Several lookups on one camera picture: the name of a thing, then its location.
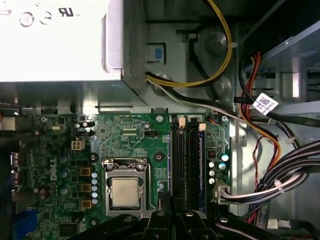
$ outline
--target motherboard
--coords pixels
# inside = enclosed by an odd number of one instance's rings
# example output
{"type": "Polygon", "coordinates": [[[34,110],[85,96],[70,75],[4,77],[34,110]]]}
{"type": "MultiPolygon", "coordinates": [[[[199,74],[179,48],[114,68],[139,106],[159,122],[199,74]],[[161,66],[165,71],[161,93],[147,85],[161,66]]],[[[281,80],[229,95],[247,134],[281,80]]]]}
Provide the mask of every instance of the motherboard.
{"type": "MultiPolygon", "coordinates": [[[[32,240],[64,240],[181,194],[207,213],[229,182],[229,121],[214,114],[32,115],[36,141],[12,153],[14,210],[36,215],[32,240]]],[[[14,231],[14,239],[22,239],[14,231]]]]}

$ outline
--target ram slot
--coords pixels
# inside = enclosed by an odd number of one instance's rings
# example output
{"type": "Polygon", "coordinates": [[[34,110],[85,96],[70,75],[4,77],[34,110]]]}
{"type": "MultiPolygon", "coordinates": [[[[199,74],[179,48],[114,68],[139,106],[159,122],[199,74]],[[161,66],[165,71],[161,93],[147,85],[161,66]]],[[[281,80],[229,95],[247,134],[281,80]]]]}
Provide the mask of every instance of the ram slot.
{"type": "Polygon", "coordinates": [[[171,132],[171,166],[172,193],[185,195],[185,137],[184,131],[171,132]]]}
{"type": "Polygon", "coordinates": [[[200,146],[198,125],[191,126],[187,133],[186,145],[186,206],[199,210],[200,206],[200,146]]]}
{"type": "Polygon", "coordinates": [[[206,134],[204,131],[199,132],[199,180],[200,180],[200,192],[199,192],[199,211],[206,212],[206,134]]]}

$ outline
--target cable tie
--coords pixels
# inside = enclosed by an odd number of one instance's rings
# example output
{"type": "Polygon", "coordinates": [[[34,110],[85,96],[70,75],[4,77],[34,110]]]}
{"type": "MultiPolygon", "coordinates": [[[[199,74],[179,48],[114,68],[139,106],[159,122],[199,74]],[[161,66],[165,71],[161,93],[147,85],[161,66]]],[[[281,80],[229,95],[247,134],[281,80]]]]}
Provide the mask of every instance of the cable tie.
{"type": "Polygon", "coordinates": [[[236,47],[238,47],[238,43],[237,42],[231,42],[229,44],[229,48],[235,49],[236,47]]]}
{"type": "Polygon", "coordinates": [[[277,123],[276,120],[270,118],[269,121],[268,121],[268,123],[267,123],[267,125],[268,125],[268,126],[275,126],[276,123],[277,123]]]}
{"type": "Polygon", "coordinates": [[[279,181],[278,179],[275,179],[275,180],[274,180],[274,185],[275,185],[275,187],[279,190],[279,192],[280,192],[281,194],[284,194],[284,193],[285,193],[285,191],[282,189],[282,182],[281,182],[281,181],[279,181]]]}
{"type": "Polygon", "coordinates": [[[289,137],[289,138],[285,139],[284,141],[286,144],[291,145],[296,139],[297,139],[297,137],[293,136],[293,137],[289,137]]]}

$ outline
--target barcode sticker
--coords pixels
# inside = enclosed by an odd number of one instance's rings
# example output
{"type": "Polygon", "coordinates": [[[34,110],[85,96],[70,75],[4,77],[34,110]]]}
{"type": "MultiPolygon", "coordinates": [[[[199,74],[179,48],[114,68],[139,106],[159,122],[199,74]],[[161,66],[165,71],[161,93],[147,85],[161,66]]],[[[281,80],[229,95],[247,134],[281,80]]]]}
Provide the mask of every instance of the barcode sticker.
{"type": "Polygon", "coordinates": [[[273,100],[268,95],[261,93],[257,99],[254,101],[252,106],[257,109],[263,115],[267,115],[272,111],[279,103],[273,100]]]}

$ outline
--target power supply vent grille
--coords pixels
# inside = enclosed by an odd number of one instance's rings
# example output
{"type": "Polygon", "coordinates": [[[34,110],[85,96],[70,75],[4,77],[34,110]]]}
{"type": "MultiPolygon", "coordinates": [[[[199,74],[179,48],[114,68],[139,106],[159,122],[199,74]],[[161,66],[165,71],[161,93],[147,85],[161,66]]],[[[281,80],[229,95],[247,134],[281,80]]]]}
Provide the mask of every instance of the power supply vent grille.
{"type": "Polygon", "coordinates": [[[146,22],[142,0],[126,0],[129,8],[125,10],[128,18],[128,69],[124,75],[126,83],[140,94],[146,84],[145,81],[145,47],[146,22]]]}

